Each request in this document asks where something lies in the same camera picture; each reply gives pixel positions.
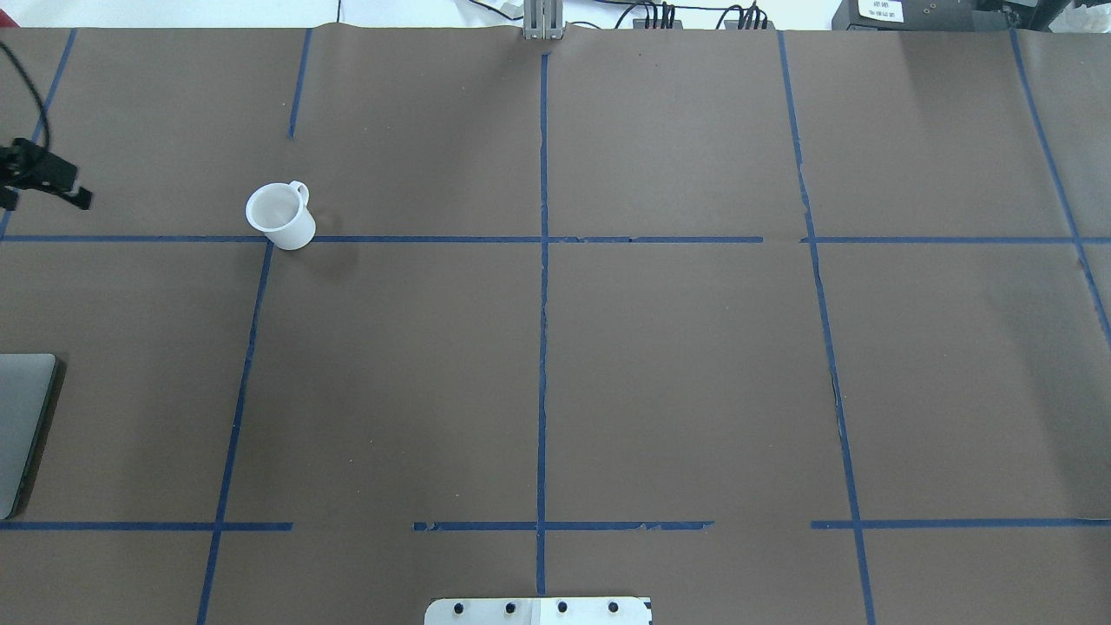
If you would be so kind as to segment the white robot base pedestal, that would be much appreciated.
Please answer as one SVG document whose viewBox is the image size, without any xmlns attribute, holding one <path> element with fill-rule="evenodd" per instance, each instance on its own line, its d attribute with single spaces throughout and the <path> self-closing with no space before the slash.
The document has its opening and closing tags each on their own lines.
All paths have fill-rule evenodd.
<svg viewBox="0 0 1111 625">
<path fill-rule="evenodd" d="M 424 613 L 424 624 L 652 624 L 649 598 L 564 596 L 441 598 Z"/>
</svg>

